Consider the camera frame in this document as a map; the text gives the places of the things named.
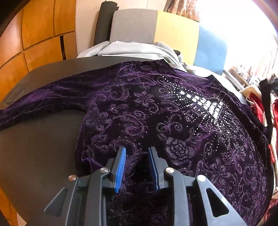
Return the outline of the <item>purple velvet embroidered top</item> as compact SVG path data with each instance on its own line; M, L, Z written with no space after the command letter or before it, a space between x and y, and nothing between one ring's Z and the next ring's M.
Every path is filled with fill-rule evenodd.
M23 96L1 111L1 129L39 114L85 112L75 148L80 175L127 150L121 189L107 200L109 225L166 225L168 192L156 193L148 148L181 174L206 176L247 225L257 225L273 190L266 129L214 77L165 61L130 61L83 72Z

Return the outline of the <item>cream fleece garment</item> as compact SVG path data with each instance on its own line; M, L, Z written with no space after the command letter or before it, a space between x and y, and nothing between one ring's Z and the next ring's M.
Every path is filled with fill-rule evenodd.
M261 91L257 86L247 86L240 92L240 102L249 106L254 106L255 103L262 103Z

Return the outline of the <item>light grey garment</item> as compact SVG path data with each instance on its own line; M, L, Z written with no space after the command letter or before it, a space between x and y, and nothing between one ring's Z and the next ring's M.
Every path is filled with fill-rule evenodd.
M134 41L104 41L81 52L77 57L83 58L92 56L123 56L148 60L163 59L176 69L186 72L187 68L186 64L181 59L182 54L176 54L170 46L162 42L146 44Z

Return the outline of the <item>red knit sweater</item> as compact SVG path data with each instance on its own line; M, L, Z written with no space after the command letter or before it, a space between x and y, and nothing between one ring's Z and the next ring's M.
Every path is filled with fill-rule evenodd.
M273 125L271 144L269 145L271 151L271 163L277 163L277 98L273 99L271 94L271 120ZM259 121L266 127L266 114L263 107L263 102L259 96L254 93L250 93L246 97L246 101L251 107L253 114L259 119Z

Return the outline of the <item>grey yellow blue headboard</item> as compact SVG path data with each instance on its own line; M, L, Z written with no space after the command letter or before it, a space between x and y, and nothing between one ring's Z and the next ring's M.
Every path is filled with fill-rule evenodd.
M153 44L162 42L183 55L187 65L221 75L227 45L200 23L179 15L151 9L122 9L114 12L110 41Z

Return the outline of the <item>black rolled mat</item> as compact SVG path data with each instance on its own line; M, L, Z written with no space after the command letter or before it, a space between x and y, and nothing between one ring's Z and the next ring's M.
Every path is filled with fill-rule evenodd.
M118 9L116 2L104 1L101 3L94 35L94 46L110 39L113 15Z

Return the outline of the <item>patterned brown curtain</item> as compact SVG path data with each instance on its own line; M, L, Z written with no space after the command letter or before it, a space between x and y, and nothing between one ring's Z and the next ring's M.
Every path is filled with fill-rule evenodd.
M168 0L163 11L200 22L199 6L196 0Z

